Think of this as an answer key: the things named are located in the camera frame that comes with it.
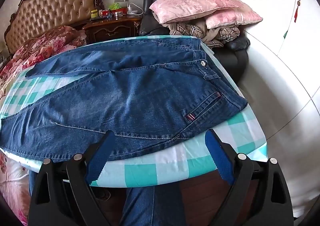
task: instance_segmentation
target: drawer handle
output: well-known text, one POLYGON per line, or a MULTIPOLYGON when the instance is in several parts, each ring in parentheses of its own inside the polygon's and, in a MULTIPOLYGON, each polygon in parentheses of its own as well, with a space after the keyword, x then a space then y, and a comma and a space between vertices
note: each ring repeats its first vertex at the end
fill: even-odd
POLYGON ((113 36, 115 34, 117 34, 118 32, 111 32, 111 33, 107 33, 108 36, 113 36))

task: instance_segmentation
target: ironing board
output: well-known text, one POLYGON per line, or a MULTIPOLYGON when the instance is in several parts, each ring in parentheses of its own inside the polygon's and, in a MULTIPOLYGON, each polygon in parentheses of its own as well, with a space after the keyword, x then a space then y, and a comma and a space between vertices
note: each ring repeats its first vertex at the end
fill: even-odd
MULTIPOLYGON (((117 40, 163 37, 175 36, 144 36, 117 40)), ((231 77, 214 57, 214 53, 203 43, 201 43, 201 47, 226 76, 239 95, 242 96, 231 77)), ((44 95, 85 76, 48 76, 26 79, 25 74, 31 68, 33 67, 23 70, 17 76, 1 107, 0 118, 18 113, 21 109, 39 100, 44 95)), ((245 153, 250 159, 256 161, 268 160, 265 135, 249 105, 236 116, 215 126, 213 129, 220 139, 225 143, 229 143, 237 153, 245 153)), ((100 187, 142 187, 180 181, 211 172, 216 169, 216 166, 205 145, 204 134, 201 133, 194 138, 156 153, 125 160, 108 161, 99 178, 93 181, 91 185, 100 187)), ((34 172, 39 172, 42 165, 41 161, 19 157, 3 149, 1 150, 7 157, 20 162, 22 166, 34 172)))

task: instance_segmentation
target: nightstand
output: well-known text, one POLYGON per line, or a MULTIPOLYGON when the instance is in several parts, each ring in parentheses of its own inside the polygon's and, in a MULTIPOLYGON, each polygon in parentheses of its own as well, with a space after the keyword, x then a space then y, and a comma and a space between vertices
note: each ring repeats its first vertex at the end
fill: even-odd
POLYGON ((138 36, 142 17, 124 15, 118 19, 90 21, 82 29, 87 35, 87 43, 97 43, 117 38, 138 36))

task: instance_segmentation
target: floral bedding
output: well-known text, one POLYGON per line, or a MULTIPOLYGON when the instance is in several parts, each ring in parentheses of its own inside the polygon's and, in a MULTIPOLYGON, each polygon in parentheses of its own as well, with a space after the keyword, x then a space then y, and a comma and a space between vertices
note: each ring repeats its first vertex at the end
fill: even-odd
MULTIPOLYGON (((84 31, 64 26, 26 41, 0 73, 0 107, 15 77, 25 68, 86 44, 84 31)), ((29 171, 0 151, 0 192, 23 225, 28 225, 29 171)))

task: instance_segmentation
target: tufted leather headboard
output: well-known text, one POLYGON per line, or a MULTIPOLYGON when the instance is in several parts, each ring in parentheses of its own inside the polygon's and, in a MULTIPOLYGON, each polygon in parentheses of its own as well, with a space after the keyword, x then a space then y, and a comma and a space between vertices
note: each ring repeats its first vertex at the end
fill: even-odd
POLYGON ((26 40, 52 28, 90 19, 95 8, 104 9, 102 0, 21 0, 4 32, 9 52, 14 54, 26 40))

